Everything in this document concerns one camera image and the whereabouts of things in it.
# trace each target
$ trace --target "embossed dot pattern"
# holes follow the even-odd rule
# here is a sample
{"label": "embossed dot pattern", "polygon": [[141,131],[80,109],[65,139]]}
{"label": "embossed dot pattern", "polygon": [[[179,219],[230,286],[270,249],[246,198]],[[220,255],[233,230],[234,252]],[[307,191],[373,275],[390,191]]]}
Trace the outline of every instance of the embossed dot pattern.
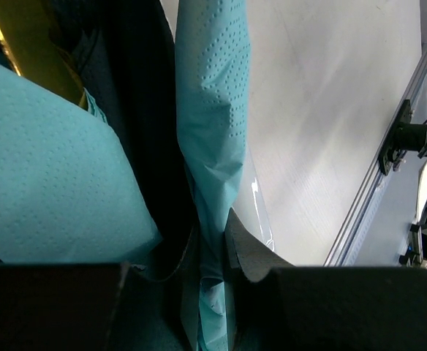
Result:
{"label": "embossed dot pattern", "polygon": [[160,240],[113,130],[0,66],[0,258],[137,260]]}
{"label": "embossed dot pattern", "polygon": [[218,235],[238,193],[246,152],[246,2],[180,1],[175,49],[178,139]]}

